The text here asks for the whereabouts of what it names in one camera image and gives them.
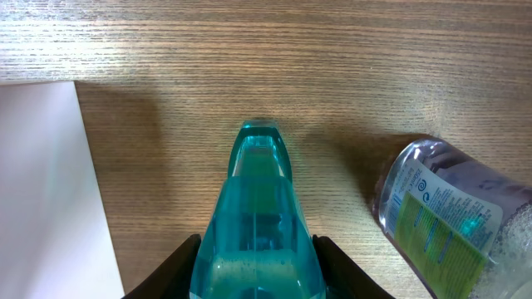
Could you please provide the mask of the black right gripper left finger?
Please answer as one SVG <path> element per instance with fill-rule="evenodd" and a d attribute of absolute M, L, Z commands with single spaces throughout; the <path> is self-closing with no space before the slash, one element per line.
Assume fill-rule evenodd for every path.
<path fill-rule="evenodd" d="M 143 282 L 123 299 L 189 299 L 201 236 L 190 235 Z"/>

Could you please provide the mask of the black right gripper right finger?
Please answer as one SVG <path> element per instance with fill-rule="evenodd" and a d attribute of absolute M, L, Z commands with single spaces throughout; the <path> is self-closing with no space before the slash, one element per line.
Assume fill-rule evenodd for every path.
<path fill-rule="evenodd" d="M 327 299 L 394 299 L 331 238 L 313 235 L 313 246 L 327 285 Z"/>

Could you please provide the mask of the clear purple soap bottle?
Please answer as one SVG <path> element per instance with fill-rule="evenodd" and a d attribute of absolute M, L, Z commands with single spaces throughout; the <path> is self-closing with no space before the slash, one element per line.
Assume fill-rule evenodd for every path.
<path fill-rule="evenodd" d="M 531 188 L 448 142 L 392 152 L 373 212 L 434 298 L 531 297 Z"/>

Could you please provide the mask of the teal liquid bottle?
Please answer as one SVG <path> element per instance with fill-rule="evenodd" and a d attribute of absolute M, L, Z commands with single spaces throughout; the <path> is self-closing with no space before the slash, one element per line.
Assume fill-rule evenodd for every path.
<path fill-rule="evenodd" d="M 326 283 L 272 120 L 243 123 L 200 244 L 192 298 L 324 298 Z"/>

